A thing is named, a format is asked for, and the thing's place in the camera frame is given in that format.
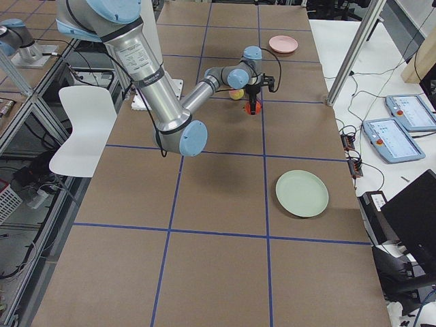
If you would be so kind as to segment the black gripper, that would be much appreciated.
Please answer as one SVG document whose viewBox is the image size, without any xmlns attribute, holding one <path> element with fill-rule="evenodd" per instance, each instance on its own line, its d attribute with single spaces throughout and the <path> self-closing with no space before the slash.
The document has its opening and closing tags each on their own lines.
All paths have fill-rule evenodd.
<svg viewBox="0 0 436 327">
<path fill-rule="evenodd" d="M 262 87 L 268 87 L 268 91 L 273 93 L 275 91 L 275 78 L 261 74 L 255 78 L 253 84 L 245 86 L 245 92 L 249 95 L 249 114 L 256 114 L 256 95 L 261 91 Z"/>
</svg>

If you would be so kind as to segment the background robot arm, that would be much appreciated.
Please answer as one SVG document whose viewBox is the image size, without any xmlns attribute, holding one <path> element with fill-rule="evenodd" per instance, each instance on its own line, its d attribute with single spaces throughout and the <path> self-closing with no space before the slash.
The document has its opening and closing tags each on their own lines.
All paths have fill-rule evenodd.
<svg viewBox="0 0 436 327">
<path fill-rule="evenodd" d="M 1 50 L 20 68 L 42 68 L 48 61 L 44 51 L 55 51 L 56 46 L 38 44 L 25 23 L 18 18 L 1 21 Z"/>
</svg>

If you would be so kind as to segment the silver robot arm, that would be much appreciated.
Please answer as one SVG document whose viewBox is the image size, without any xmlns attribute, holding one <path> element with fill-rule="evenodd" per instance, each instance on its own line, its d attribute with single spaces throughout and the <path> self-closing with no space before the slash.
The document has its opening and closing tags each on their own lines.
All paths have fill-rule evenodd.
<svg viewBox="0 0 436 327">
<path fill-rule="evenodd" d="M 261 48 L 249 46 L 237 65 L 208 69 L 193 91 L 178 99 L 143 34 L 140 12 L 140 1 L 58 1 L 57 27 L 65 35 L 101 42 L 115 52 L 115 61 L 152 110 L 154 139 L 162 153 L 194 157 L 202 152 L 208 131 L 193 114 L 223 85 L 245 90 L 249 114 L 257 112 L 262 87 L 277 91 L 275 79 L 262 71 Z"/>
</svg>

